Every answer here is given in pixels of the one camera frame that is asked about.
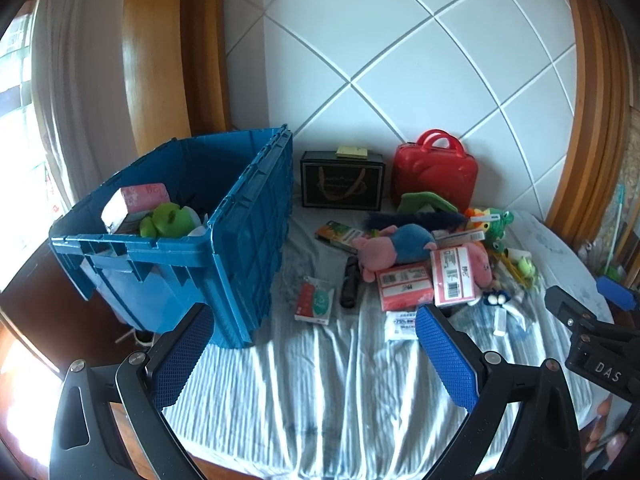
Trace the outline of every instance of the red suitcase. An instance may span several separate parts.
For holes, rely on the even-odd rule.
[[[447,139],[446,148],[433,145]],[[474,193],[478,163],[454,136],[443,130],[424,132],[418,142],[398,146],[391,174],[391,199],[396,206],[404,193],[433,191],[464,212]]]

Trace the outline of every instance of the black gift box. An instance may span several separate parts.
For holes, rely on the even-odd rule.
[[[335,152],[305,152],[300,175],[304,207],[380,210],[385,180],[382,155],[345,158]]]

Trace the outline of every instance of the blue textured pad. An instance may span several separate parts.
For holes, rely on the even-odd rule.
[[[478,402],[476,374],[440,323],[424,306],[418,309],[415,316],[415,333],[453,402],[471,412]]]
[[[158,410],[172,406],[178,400],[187,379],[211,339],[213,322],[211,307],[203,305],[200,313],[191,321],[153,374],[151,401]]]

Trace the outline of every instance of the blue plastic crate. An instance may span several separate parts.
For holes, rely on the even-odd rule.
[[[164,333],[196,302],[214,314],[212,342],[251,343],[271,309],[291,212],[286,126],[170,140],[116,173],[49,231],[85,299],[98,290],[131,326]],[[100,215],[123,186],[162,182],[173,202],[209,213],[201,237],[109,235]]]

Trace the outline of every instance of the red handle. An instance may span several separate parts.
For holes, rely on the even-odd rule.
[[[449,149],[456,150],[456,155],[458,157],[463,158],[465,156],[465,149],[462,144],[460,144],[460,141],[444,130],[438,130],[437,128],[424,132],[416,144],[420,146],[421,150],[428,152],[433,149],[433,144],[440,139],[447,139],[449,141]]]

